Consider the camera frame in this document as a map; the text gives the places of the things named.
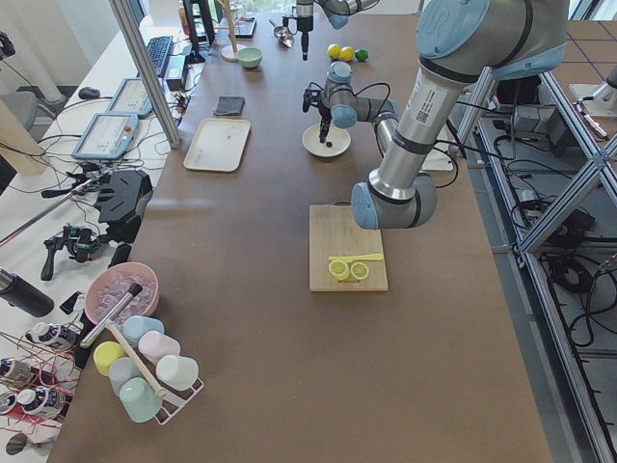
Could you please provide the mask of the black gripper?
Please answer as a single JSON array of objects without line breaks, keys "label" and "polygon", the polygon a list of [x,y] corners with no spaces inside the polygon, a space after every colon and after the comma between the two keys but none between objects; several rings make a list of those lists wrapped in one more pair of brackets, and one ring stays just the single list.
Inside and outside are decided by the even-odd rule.
[{"label": "black gripper", "polygon": [[326,143],[332,121],[331,109],[323,103],[318,104],[318,111],[321,117],[319,127],[319,142]]},{"label": "black gripper", "polygon": [[297,15],[296,16],[297,30],[302,33],[302,59],[307,61],[309,58],[309,32],[313,30],[312,15]]}]

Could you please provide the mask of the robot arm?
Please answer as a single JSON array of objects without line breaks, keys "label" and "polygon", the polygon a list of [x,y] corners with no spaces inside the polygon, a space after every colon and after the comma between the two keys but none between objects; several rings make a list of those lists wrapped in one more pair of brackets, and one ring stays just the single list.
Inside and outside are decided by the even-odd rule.
[{"label": "robot arm", "polygon": [[345,26],[348,17],[374,8],[380,0],[297,0],[292,7],[296,30],[301,34],[302,59],[309,58],[309,33],[314,26],[314,8],[318,6],[334,29]]},{"label": "robot arm", "polygon": [[337,127],[373,125],[383,155],[367,181],[354,185],[351,206],[366,230],[421,226],[437,191],[422,165],[459,98],[489,68],[497,81],[556,68],[566,49],[566,1],[432,1],[416,29],[418,72],[398,113],[389,101],[359,97],[352,70],[332,64],[318,106]]}]

